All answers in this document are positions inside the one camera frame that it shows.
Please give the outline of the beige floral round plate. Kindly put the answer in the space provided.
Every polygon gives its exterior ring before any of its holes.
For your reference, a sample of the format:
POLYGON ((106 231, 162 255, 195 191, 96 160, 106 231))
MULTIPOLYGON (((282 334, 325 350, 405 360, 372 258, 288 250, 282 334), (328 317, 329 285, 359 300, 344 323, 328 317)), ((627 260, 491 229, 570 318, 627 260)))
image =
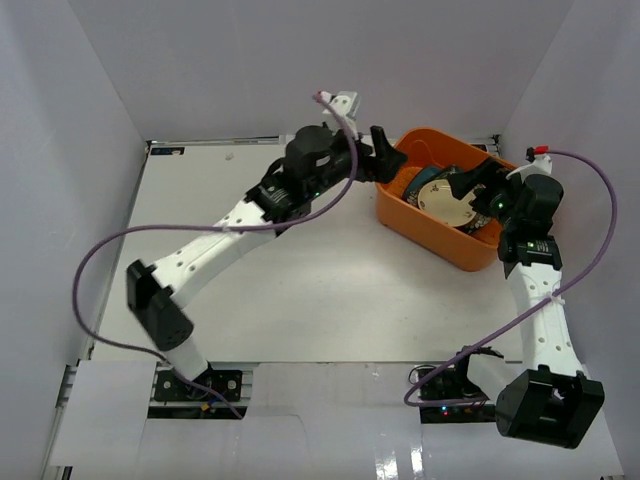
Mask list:
POLYGON ((471 202, 473 192, 461 199, 452 194, 452 188, 446 179, 436 179, 424 185, 418 192, 417 205, 420 210, 451 227, 463 227, 472 222, 477 213, 471 202))

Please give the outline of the teal square plate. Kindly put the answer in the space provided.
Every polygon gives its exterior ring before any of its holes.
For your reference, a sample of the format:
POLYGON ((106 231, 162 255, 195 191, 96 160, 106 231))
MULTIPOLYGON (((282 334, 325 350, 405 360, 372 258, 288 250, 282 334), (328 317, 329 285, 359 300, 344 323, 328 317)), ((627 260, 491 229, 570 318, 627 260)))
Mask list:
POLYGON ((441 169, 436 166, 427 166, 421 169, 405 188, 402 199, 407 201, 415 190, 419 190, 424 184, 436 177, 440 172, 441 169))

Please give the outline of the black floral square plate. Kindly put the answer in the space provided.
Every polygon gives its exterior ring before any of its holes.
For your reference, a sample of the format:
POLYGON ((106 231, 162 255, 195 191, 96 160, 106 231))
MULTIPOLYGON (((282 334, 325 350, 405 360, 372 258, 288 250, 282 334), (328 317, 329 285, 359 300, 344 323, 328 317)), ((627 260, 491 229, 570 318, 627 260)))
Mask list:
MULTIPOLYGON (((462 173, 463 169, 457 165, 451 165, 448 168, 448 171, 449 171, 448 175, 453 175, 457 173, 462 173)), ((479 214, 479 213, 475 213, 472 220, 469 223, 467 223, 466 225, 457 227, 457 230, 465 234, 472 235, 478 230, 480 230, 481 228, 484 228, 485 226, 487 226, 491 221, 492 219, 490 217, 479 214)))

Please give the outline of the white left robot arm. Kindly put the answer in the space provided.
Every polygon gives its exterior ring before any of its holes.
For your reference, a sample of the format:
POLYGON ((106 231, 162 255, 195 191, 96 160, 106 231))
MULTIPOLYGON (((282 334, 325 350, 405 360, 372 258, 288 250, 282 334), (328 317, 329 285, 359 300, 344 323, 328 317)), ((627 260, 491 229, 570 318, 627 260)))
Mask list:
POLYGON ((212 377, 184 307, 244 255, 310 219, 313 201, 344 180, 375 183, 378 220, 461 270, 479 271, 495 260, 501 229, 496 220, 472 210, 478 188, 449 203, 461 210, 459 215, 444 212, 440 194, 418 197, 428 184, 470 171, 487 154, 432 128, 412 129, 396 145, 379 126, 370 133, 372 142, 365 144, 340 127, 301 128, 213 232, 151 265, 136 260, 127 267, 128 308, 177 370, 177 387, 188 398, 205 396, 212 377))

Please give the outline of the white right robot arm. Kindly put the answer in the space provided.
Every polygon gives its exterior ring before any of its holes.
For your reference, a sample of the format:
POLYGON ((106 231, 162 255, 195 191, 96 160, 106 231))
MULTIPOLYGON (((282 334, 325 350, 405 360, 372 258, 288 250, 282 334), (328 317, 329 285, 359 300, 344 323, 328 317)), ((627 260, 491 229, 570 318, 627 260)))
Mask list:
POLYGON ((488 158, 450 183, 456 196, 472 190, 474 211, 502 227, 498 257, 513 294, 522 341, 522 372, 488 347, 477 347, 451 374, 453 390, 494 404, 504 437, 575 449, 601 409, 603 385, 589 379, 570 341, 561 298, 562 261, 550 230, 564 195, 542 167, 510 171, 488 158))

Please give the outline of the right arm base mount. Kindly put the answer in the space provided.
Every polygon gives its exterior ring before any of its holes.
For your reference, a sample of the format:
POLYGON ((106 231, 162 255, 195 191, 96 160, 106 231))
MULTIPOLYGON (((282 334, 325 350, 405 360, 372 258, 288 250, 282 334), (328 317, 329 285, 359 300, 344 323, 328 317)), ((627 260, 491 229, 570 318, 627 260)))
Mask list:
POLYGON ((425 383, 419 390, 418 399, 421 402, 436 401, 435 406, 422 406, 420 411, 439 415, 470 414, 493 405, 477 386, 463 379, 454 367, 448 367, 425 383))

